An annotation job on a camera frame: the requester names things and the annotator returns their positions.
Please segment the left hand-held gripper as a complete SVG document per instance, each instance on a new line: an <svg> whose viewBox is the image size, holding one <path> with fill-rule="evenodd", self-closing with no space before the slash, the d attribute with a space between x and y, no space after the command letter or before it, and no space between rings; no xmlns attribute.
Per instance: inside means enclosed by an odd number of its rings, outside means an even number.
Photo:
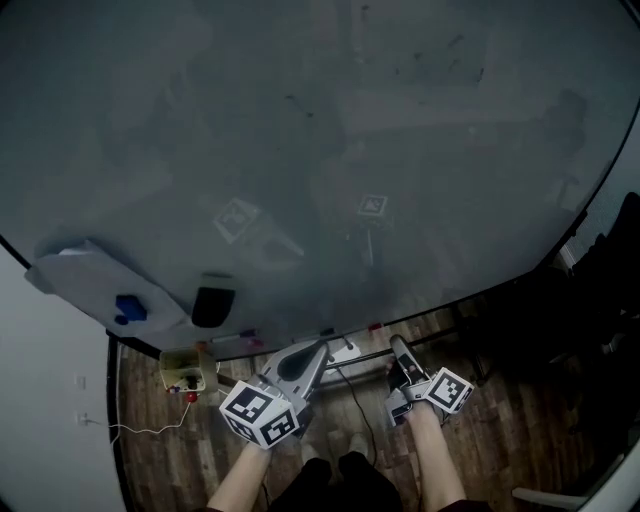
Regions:
<svg viewBox="0 0 640 512"><path fill-rule="evenodd" d="M239 381L219 406L233 433L261 448L300 437L311 418L310 397L325 372L329 348L322 340L273 354L248 381Z"/></svg>

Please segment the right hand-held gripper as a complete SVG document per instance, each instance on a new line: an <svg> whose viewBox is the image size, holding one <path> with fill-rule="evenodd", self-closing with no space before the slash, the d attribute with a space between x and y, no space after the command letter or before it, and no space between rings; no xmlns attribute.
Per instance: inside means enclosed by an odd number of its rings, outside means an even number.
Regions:
<svg viewBox="0 0 640 512"><path fill-rule="evenodd" d="M385 408L392 426L401 425L418 402L428 402L442 420L460 412L474 390L471 383L445 367L430 375L401 335L394 334L390 346L395 360L387 374Z"/></svg>

